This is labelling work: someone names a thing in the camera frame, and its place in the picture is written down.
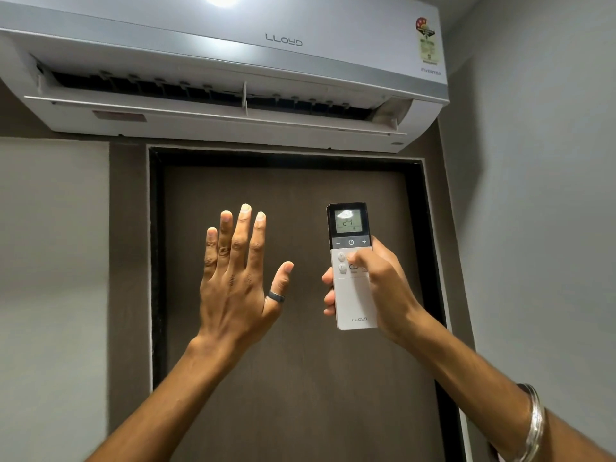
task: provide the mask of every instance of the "white remote control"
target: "white remote control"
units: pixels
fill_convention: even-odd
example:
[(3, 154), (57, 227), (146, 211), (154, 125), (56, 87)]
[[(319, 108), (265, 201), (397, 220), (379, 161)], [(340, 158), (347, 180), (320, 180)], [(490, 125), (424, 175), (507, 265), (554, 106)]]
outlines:
[(327, 206), (331, 266), (336, 292), (336, 325), (341, 331), (376, 327), (376, 308), (368, 272), (349, 264), (347, 253), (372, 249), (365, 202)]

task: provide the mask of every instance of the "black door frame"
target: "black door frame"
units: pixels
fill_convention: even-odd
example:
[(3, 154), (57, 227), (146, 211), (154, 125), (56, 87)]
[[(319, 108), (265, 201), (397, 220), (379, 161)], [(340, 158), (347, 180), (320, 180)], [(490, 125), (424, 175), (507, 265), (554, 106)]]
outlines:
[[(417, 263), (420, 267), (419, 277), (424, 308), (441, 324), (447, 326), (424, 164), (420, 159), (164, 147), (150, 147), (149, 153), (151, 333), (154, 389), (165, 379), (167, 374), (165, 167), (169, 166), (362, 170), (403, 174), (406, 182), (406, 193), (408, 194), (408, 208), (413, 224)], [(447, 462), (466, 462), (458, 406), (438, 382), (434, 381), (434, 384), (445, 460)]]

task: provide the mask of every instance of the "black ring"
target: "black ring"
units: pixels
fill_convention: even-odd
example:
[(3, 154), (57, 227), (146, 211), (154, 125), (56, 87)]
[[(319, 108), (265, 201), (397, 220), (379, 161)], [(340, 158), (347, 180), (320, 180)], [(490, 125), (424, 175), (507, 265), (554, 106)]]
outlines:
[(270, 297), (274, 301), (277, 301), (278, 303), (284, 303), (285, 302), (285, 297), (283, 297), (282, 295), (278, 295), (277, 293), (274, 293), (271, 290), (269, 291), (269, 293), (266, 296)]

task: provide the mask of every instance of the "brown wooden door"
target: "brown wooden door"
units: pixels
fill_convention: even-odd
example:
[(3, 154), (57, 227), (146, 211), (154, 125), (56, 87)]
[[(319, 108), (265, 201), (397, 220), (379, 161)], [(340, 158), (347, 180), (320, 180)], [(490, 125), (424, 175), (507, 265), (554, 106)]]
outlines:
[(267, 215), (265, 290), (293, 261), (284, 312), (223, 381), (174, 461), (443, 461), (434, 381), (379, 331), (341, 332), (322, 314), (330, 266), (325, 208), (365, 201), (421, 300), (404, 178), (386, 172), (169, 167), (167, 346), (174, 365), (198, 330), (205, 233), (243, 202)]

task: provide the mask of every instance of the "sticker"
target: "sticker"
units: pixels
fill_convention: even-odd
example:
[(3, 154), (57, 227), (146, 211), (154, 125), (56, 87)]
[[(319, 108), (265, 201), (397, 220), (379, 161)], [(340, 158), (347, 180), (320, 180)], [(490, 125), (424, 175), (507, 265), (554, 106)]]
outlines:
[(415, 23), (415, 29), (417, 29), (418, 37), (420, 39), (420, 54), (421, 60), (428, 64), (439, 63), (439, 51), (434, 41), (434, 32), (427, 25), (426, 18), (419, 18)]

